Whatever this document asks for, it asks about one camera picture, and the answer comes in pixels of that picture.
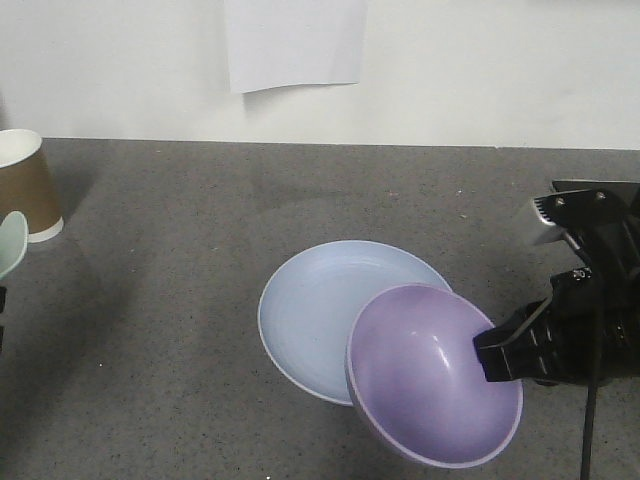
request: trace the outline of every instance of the table surface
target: table surface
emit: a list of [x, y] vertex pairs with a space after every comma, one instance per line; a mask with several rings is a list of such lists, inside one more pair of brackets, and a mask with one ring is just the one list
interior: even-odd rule
[[[586, 389], [525, 382], [495, 460], [410, 463], [269, 361], [256, 307], [319, 243], [425, 259], [497, 323], [579, 265], [509, 228], [555, 178], [637, 180], [640, 152], [46, 140], [66, 226], [4, 281], [0, 478], [576, 479]], [[599, 392], [592, 478], [640, 476], [640, 385]]]

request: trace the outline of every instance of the paper sheet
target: paper sheet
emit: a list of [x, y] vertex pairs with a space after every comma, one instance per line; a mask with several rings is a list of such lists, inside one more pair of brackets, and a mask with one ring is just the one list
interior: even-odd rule
[[366, 0], [225, 0], [231, 91], [360, 80]]

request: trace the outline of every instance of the cup rim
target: cup rim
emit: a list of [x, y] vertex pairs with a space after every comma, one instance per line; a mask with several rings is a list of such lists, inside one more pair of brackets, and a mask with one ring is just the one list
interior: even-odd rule
[[20, 163], [31, 155], [36, 153], [42, 146], [42, 137], [34, 132], [25, 128], [12, 128], [9, 130], [0, 130], [0, 151], [3, 148], [4, 142], [24, 142], [24, 145], [18, 145], [15, 154], [8, 155], [7, 159], [3, 159], [0, 154], [0, 168], [10, 167], [17, 163]]

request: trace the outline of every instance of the plate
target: plate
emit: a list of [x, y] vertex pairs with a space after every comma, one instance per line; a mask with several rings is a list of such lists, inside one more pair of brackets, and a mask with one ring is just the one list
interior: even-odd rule
[[390, 245], [344, 240], [305, 250], [282, 265], [262, 293], [262, 343], [294, 384], [352, 405], [344, 368], [351, 326], [371, 298], [406, 283], [451, 290], [424, 261]]

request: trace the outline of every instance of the brown paper cup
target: brown paper cup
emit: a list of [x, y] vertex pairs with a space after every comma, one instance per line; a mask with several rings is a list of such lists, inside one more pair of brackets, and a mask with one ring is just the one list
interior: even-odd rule
[[31, 243], [55, 237], [64, 225], [42, 138], [31, 130], [0, 131], [0, 215], [14, 210], [27, 217]]

